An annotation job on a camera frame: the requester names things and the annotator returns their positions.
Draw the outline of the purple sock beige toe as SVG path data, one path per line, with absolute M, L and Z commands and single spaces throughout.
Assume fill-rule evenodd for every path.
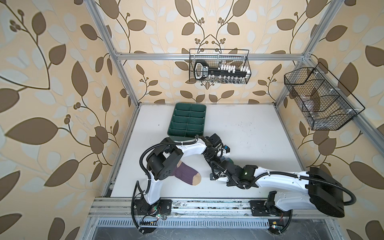
M 191 186 L 197 186 L 202 177 L 198 171 L 189 167 L 182 161 L 179 161 L 176 168 L 173 171 L 173 176 Z

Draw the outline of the blue grey sock green toe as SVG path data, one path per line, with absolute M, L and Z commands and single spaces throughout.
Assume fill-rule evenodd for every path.
M 227 162 L 232 163 L 232 164 L 234 163 L 231 158 L 224 158 L 224 161 L 227 161 Z

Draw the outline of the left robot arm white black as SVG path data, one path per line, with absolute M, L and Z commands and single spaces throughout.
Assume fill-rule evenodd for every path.
M 219 171 L 215 170 L 213 163 L 220 163 L 230 148 L 223 144 L 220 137 L 213 134 L 210 137 L 196 135 L 194 139 L 186 141 L 173 141 L 170 137 L 163 139 L 159 144 L 145 150 L 140 156 L 139 164 L 148 178 L 145 190 L 137 182 L 135 190 L 140 192 L 140 200 L 145 207 L 154 208 L 159 204 L 163 180 L 176 177 L 182 182 L 196 186 L 202 177 L 192 167 L 186 165 L 182 158 L 202 155 L 213 170 L 213 178 L 217 179 Z

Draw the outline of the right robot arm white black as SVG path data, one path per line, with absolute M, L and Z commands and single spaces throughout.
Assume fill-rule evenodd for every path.
M 213 179 L 227 178 L 228 187 L 270 188 L 267 209 L 282 212 L 316 209 L 327 216 L 343 218 L 344 207 L 357 201 L 350 190 L 315 167 L 309 171 L 282 172 L 254 165 L 241 168 L 230 161 L 210 161 L 209 165 Z

